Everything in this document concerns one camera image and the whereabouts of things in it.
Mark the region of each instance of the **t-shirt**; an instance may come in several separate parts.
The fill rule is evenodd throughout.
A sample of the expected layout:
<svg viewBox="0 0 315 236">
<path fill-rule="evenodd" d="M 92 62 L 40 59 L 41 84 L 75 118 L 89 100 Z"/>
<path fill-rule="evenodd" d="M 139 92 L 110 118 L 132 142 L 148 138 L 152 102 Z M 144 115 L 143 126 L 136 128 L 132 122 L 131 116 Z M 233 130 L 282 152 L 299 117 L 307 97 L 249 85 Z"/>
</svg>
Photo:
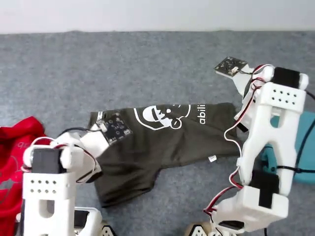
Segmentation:
<svg viewBox="0 0 315 236">
<path fill-rule="evenodd" d="M 0 127 L 0 235 L 14 234 L 15 217 L 21 212 L 23 153 L 44 127 L 35 118 L 26 118 L 13 127 Z"/>
<path fill-rule="evenodd" d="M 120 114 L 132 134 L 97 159 L 103 175 L 95 181 L 95 187 L 103 207 L 150 191 L 162 168 L 187 165 L 212 155 L 238 155 L 237 146 L 223 136 L 236 115 L 231 103 L 91 112 L 88 128 L 114 113 Z M 240 142 L 236 130 L 227 136 Z"/>
</svg>

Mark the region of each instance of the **circuit board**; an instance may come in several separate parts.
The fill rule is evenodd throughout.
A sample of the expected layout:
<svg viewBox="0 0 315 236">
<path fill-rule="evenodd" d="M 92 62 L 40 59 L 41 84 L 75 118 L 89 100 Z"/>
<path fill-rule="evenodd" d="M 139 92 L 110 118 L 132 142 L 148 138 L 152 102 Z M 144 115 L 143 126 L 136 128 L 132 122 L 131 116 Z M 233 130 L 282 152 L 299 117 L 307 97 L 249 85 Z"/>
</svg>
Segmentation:
<svg viewBox="0 0 315 236">
<path fill-rule="evenodd" d="M 214 70 L 221 74 L 233 77 L 236 73 L 242 70 L 246 64 L 247 61 L 233 57 L 226 57 L 214 68 Z"/>
<path fill-rule="evenodd" d="M 111 117 L 104 120 L 98 120 L 96 123 L 98 125 L 100 122 L 105 125 L 107 131 L 104 132 L 104 137 L 109 145 L 125 138 L 127 135 L 132 134 L 132 131 L 128 128 L 124 120 L 119 113 L 114 113 Z"/>
</svg>

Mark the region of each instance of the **gray carpet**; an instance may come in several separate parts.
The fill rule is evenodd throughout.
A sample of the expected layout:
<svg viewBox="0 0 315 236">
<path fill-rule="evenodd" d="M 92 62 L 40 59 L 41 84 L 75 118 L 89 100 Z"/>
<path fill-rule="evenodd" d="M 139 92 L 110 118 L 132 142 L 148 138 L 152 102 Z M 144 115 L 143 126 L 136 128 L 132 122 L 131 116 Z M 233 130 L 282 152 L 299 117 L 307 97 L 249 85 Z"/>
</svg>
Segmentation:
<svg viewBox="0 0 315 236">
<path fill-rule="evenodd" d="M 232 81 L 212 68 L 226 56 L 251 66 L 272 63 L 309 74 L 315 92 L 315 32 L 131 32 L 0 35 L 0 125 L 34 115 L 55 137 L 85 126 L 89 111 L 158 103 L 241 105 Z M 315 111 L 315 102 L 306 102 Z M 102 209 L 118 236 L 181 236 L 205 221 L 202 209 L 228 185 L 236 158 L 161 171 L 154 189 Z M 274 235 L 312 235 L 315 185 L 295 183 L 289 217 Z M 78 206 L 99 207 L 92 184 L 79 187 Z M 250 235 L 263 235 L 263 230 Z"/>
</svg>

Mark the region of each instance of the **clothing tag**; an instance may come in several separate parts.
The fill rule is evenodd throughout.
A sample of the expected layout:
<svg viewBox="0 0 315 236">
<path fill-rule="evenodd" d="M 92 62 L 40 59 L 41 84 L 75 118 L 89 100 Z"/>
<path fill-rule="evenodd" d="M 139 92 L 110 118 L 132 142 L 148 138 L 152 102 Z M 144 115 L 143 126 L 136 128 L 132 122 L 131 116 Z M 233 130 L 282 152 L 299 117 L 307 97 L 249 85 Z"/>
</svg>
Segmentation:
<svg viewBox="0 0 315 236">
<path fill-rule="evenodd" d="M 103 119 L 103 112 L 97 113 L 97 119 L 96 120 L 100 120 L 100 119 Z"/>
<path fill-rule="evenodd" d="M 213 156 L 208 156 L 208 159 L 210 162 L 214 162 L 217 160 L 217 156 L 216 155 L 213 155 Z"/>
</svg>

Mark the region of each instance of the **dark olive t-shirt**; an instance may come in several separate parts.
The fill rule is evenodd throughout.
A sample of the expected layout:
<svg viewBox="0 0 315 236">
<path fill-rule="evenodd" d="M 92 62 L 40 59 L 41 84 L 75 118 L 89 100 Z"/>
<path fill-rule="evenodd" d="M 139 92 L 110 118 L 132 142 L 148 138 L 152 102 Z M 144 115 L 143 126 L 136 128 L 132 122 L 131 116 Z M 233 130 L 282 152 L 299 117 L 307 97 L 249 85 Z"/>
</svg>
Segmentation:
<svg viewBox="0 0 315 236">
<path fill-rule="evenodd" d="M 236 113 L 231 103 L 91 112 L 88 128 L 117 112 L 132 134 L 111 145 L 97 159 L 103 176 L 95 186 L 103 207 L 150 191 L 162 168 L 187 165 L 212 155 L 239 154 L 237 146 L 223 136 L 234 123 Z M 236 130 L 228 137 L 239 142 Z"/>
</svg>

